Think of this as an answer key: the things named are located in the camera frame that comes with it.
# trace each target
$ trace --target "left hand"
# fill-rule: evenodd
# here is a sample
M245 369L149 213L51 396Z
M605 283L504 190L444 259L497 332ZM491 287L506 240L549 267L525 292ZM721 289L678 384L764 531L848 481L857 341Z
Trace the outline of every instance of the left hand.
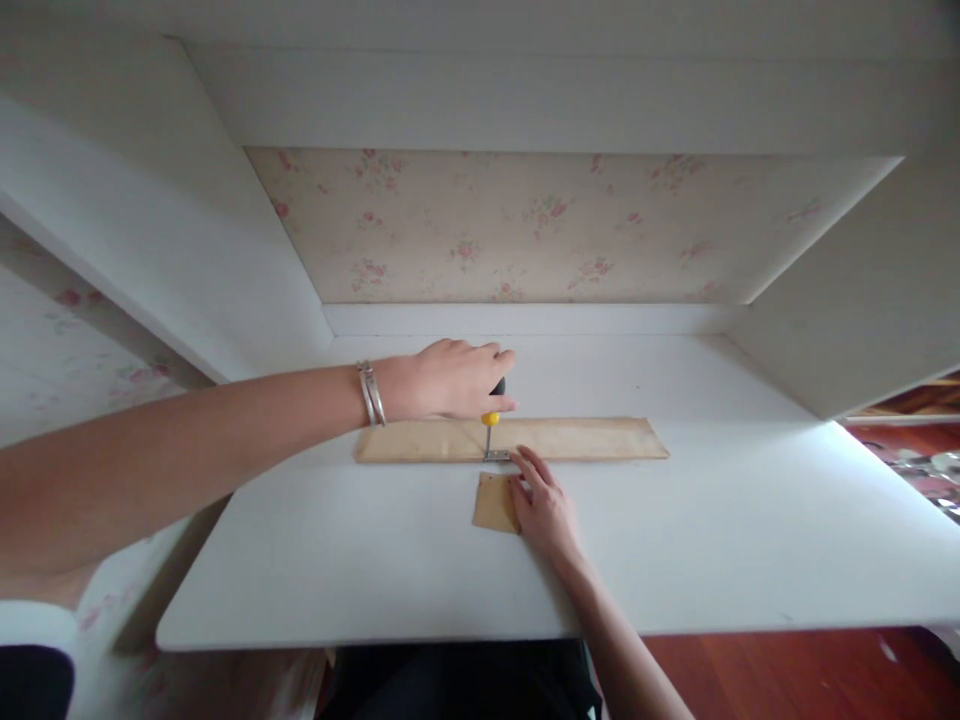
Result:
M475 419L488 412L510 412L517 402L491 395L517 361L497 343L473 347L466 340L439 340L416 355L374 363L388 420L427 415Z

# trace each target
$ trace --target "floral wallpaper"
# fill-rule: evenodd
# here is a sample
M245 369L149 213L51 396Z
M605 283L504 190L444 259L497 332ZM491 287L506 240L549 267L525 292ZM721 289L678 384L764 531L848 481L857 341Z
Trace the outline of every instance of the floral wallpaper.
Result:
M746 303L886 158L247 148L324 302Z
M0 447L211 384L2 215L0 337ZM117 649L189 523L97 570L77 609L71 718L298 717L322 651L170 655L152 630Z

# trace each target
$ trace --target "white sleeve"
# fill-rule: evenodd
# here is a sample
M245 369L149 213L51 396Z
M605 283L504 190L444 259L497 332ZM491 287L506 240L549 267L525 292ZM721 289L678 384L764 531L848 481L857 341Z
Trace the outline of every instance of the white sleeve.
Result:
M32 600L0 600L0 646L40 645L73 658L79 629L73 613Z

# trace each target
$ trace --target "metal bracket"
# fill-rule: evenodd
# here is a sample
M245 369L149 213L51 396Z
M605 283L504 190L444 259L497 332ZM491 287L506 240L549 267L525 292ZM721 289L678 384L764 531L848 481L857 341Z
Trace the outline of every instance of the metal bracket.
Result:
M483 454L484 462L510 462L510 453L506 450L487 450Z

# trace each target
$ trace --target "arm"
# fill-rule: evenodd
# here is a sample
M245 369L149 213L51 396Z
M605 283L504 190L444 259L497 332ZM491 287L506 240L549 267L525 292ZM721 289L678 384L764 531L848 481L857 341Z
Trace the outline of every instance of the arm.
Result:
M479 417L514 409L488 395L514 362L493 343L441 340L374 373L390 421ZM69 604L110 553L367 422L357 370L342 366L190 393L0 450L0 599Z
M511 455L520 475L511 477L520 528L553 566L570 598L614 718L692 720L646 645L617 607L596 569L583 554L573 501L550 468L527 447ZM526 490L521 480L526 480Z

